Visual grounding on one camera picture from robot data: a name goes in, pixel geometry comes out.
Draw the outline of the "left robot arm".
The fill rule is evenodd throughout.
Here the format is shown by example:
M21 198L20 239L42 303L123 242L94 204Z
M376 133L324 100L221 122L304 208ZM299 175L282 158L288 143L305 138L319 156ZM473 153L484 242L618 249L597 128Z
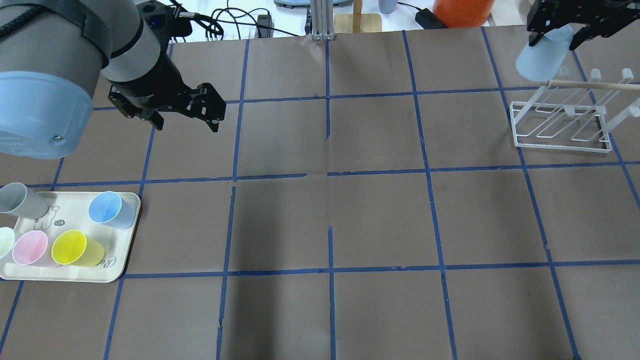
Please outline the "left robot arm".
M190 88L169 57L172 38L210 18L173 0L3 0L1 152L54 160L78 146L98 80L129 119L163 129L162 112L203 121L212 132L226 101L210 83Z

